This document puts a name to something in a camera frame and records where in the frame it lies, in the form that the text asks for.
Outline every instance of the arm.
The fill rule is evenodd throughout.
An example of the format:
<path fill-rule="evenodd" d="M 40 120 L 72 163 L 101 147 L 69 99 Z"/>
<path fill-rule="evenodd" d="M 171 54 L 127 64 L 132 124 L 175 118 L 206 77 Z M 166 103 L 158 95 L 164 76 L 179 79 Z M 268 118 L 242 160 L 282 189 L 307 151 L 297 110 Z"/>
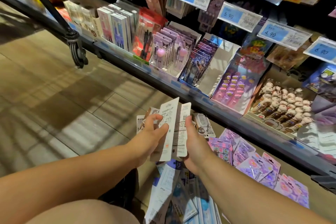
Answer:
<path fill-rule="evenodd" d="M 232 223 L 329 223 L 313 211 L 254 181 L 213 154 L 191 123 L 187 127 L 187 168 L 197 174 Z"/>
<path fill-rule="evenodd" d="M 154 130 L 154 114 L 129 143 L 84 156 L 63 159 L 0 178 L 2 223 L 25 223 L 67 202 L 98 198 L 147 159 L 168 125 Z"/>

